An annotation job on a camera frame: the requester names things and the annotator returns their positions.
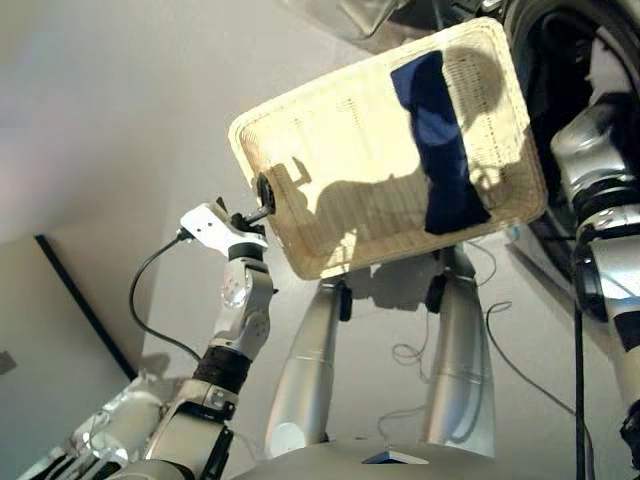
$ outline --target blue fabric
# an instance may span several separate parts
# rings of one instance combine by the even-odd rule
[[[425,230],[443,234],[489,220],[469,180],[462,133],[442,74],[442,52],[403,65],[391,79],[400,104],[411,113],[422,168],[432,183]]]

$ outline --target wicker basket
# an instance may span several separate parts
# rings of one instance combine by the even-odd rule
[[[441,50],[471,180],[491,220],[424,232],[428,180],[391,72]],[[303,279],[436,250],[545,209],[529,117],[502,26],[478,19],[312,81],[240,116],[229,138],[247,180],[263,172],[270,218]]]

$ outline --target robotic hand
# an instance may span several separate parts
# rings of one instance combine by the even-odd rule
[[[222,311],[207,352],[151,438],[144,460],[111,478],[220,478],[233,439],[225,422],[233,417],[249,367],[269,335],[274,289],[263,262],[267,241],[264,227],[252,224],[274,213],[275,201],[263,176],[258,191],[263,206],[253,215],[230,216],[219,199],[182,217],[182,227],[195,239],[229,258]]]
[[[603,97],[551,144],[578,219],[574,285],[584,311],[608,322],[628,419],[621,430],[640,468],[640,182],[627,160],[630,102]]]

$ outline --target white wall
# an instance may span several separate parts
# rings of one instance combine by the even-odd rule
[[[129,382],[32,239],[0,246],[0,478],[17,478]]]

